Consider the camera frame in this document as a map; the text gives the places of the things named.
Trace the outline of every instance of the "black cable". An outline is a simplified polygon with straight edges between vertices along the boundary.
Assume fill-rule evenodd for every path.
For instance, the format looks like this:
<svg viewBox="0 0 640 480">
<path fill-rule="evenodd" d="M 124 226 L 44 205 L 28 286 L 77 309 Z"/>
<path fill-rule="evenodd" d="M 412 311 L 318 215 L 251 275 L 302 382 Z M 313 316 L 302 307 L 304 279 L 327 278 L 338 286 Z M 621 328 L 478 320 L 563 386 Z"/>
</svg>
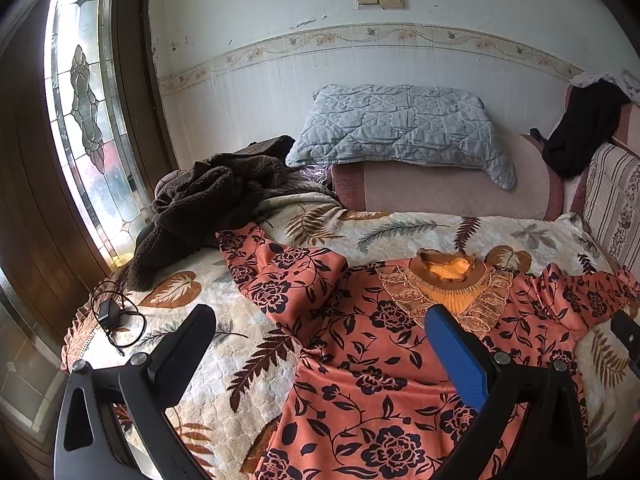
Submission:
<svg viewBox="0 0 640 480">
<path fill-rule="evenodd" d="M 98 292 L 98 288 L 100 288 L 100 286 L 105 285 L 107 283 L 112 283 L 116 289 L 115 290 L 102 290 L 100 292 Z M 98 315 L 95 311 L 95 304 L 97 303 L 97 299 L 100 298 L 101 296 L 104 296 L 106 294 L 111 294 L 111 297 L 118 297 L 120 298 L 120 302 L 121 302 L 121 311 L 120 311 L 120 315 L 121 316 L 140 316 L 142 318 L 142 330 L 140 331 L 140 334 L 138 335 L 137 338 L 135 338 L 131 343 L 127 343 L 126 345 L 119 345 L 117 344 L 113 338 L 111 337 L 111 332 L 110 330 L 105 329 L 101 324 L 100 321 L 98 320 Z M 129 303 L 131 304 L 131 306 L 134 308 L 133 311 L 131 310 L 127 310 L 125 308 L 125 302 L 129 301 Z M 100 285 L 98 285 L 94 291 L 91 293 L 91 298 L 89 300 L 89 303 L 91 304 L 91 312 L 92 314 L 94 314 L 94 318 L 96 320 L 96 322 L 98 323 L 98 325 L 101 326 L 101 328 L 104 330 L 104 333 L 107 336 L 107 339 L 109 341 L 109 343 L 115 347 L 115 349 L 118 351 L 118 353 L 124 357 L 124 352 L 122 351 L 123 348 L 130 348 L 131 346 L 135 345 L 138 341 L 140 341 L 140 339 L 142 338 L 142 335 L 145 333 L 146 330 L 146 317 L 144 314 L 142 314 L 139 309 L 138 306 L 133 303 L 133 301 L 131 301 L 121 290 L 120 285 L 116 282 L 114 282 L 113 280 L 104 280 Z"/>
</svg>

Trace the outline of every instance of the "white cloth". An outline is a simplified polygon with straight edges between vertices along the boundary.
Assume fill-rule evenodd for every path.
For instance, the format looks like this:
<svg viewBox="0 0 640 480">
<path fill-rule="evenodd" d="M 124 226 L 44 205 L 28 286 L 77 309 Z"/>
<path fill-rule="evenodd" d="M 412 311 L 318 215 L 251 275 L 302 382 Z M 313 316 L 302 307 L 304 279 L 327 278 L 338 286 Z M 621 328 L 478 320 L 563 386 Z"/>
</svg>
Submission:
<svg viewBox="0 0 640 480">
<path fill-rule="evenodd" d="M 585 88 L 600 79 L 617 85 L 632 102 L 640 106 L 640 79 L 626 69 L 622 72 L 583 72 L 571 79 L 569 84 Z"/>
</svg>

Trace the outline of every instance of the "metal bolt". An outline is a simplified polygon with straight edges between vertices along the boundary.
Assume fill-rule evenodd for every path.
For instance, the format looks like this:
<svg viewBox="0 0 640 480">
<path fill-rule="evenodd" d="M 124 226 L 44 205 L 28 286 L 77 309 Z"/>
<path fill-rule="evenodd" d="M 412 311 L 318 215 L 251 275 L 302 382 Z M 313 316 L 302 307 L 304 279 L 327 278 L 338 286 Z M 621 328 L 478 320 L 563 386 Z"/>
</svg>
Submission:
<svg viewBox="0 0 640 480">
<path fill-rule="evenodd" d="M 560 359 L 557 359 L 554 361 L 554 368 L 556 370 L 558 370 L 559 372 L 565 372 L 566 371 L 566 363 L 564 361 L 561 361 Z"/>
<path fill-rule="evenodd" d="M 85 366 L 86 361 L 84 359 L 78 359 L 71 365 L 71 369 L 75 372 L 81 372 L 82 370 L 84 370 Z"/>
<path fill-rule="evenodd" d="M 508 365 L 511 362 L 511 358 L 505 352 L 497 352 L 494 355 L 494 361 L 499 365 Z"/>
<path fill-rule="evenodd" d="M 146 363 L 146 358 L 147 357 L 148 357 L 148 355 L 146 355 L 144 352 L 138 352 L 137 354 L 133 354 L 129 361 L 134 366 L 140 366 L 140 365 L 143 365 L 144 363 Z"/>
</svg>

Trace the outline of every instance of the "decorative wall tile border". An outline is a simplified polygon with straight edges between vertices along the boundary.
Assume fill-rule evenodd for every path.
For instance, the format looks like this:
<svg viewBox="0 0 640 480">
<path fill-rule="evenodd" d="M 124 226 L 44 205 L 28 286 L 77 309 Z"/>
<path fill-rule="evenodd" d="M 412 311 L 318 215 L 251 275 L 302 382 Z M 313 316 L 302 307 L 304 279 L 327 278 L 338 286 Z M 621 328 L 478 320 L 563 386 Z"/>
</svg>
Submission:
<svg viewBox="0 0 640 480">
<path fill-rule="evenodd" d="M 292 32 L 225 52 L 185 72 L 159 80 L 162 95 L 180 92 L 233 70 L 298 54 L 372 46 L 439 48 L 503 58 L 569 81 L 577 66 L 522 43 L 464 28 L 415 23 L 363 23 Z"/>
</svg>

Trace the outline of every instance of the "white wall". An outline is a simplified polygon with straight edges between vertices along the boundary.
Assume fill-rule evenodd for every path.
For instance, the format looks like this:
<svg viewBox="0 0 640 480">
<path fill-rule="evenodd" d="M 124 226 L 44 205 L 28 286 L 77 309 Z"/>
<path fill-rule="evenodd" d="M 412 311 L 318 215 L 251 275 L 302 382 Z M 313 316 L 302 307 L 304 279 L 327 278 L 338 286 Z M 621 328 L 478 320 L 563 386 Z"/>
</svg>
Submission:
<svg viewBox="0 0 640 480">
<path fill-rule="evenodd" d="M 354 0 L 150 0 L 158 77 L 224 52 L 298 30 L 347 23 L 425 23 L 469 28 L 529 44 L 580 66 L 640 59 L 600 0 L 407 0 L 405 10 L 356 10 Z"/>
<path fill-rule="evenodd" d="M 369 23 L 294 32 L 160 81 L 180 166 L 255 140 L 297 137 L 314 91 L 330 83 L 464 88 L 500 134 L 562 115 L 575 66 L 519 43 L 452 27 Z"/>
</svg>

